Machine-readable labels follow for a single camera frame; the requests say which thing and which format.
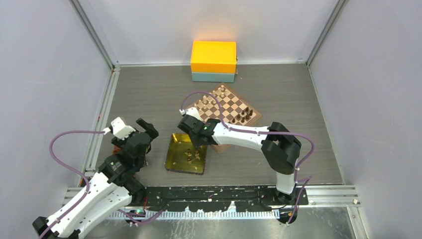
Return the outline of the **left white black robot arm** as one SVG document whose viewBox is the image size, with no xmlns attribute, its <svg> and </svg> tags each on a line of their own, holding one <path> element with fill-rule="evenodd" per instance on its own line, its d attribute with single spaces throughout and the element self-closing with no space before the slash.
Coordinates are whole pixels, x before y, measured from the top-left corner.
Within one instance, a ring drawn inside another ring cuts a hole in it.
<svg viewBox="0 0 422 239">
<path fill-rule="evenodd" d="M 32 227 L 40 239 L 83 239 L 114 211 L 143 203 L 146 189 L 135 174 L 146 166 L 146 155 L 159 132 L 142 118 L 136 123 L 144 130 L 139 131 L 117 117 L 99 132 L 111 133 L 111 142 L 120 151 L 108 156 L 91 179 L 77 172 L 85 186 L 58 211 L 33 221 Z"/>
</svg>

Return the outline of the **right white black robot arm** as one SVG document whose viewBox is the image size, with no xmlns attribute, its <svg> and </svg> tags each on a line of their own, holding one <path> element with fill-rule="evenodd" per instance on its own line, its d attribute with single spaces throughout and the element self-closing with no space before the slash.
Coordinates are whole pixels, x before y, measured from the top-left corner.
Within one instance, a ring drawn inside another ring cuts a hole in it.
<svg viewBox="0 0 422 239">
<path fill-rule="evenodd" d="M 178 128 L 189 136 L 195 147 L 235 145 L 262 152 L 269 166 L 276 172 L 277 200 L 287 205 L 296 198 L 294 169 L 302 144 L 281 123 L 251 127 L 234 125 L 219 119 L 203 122 L 185 114 Z"/>
</svg>

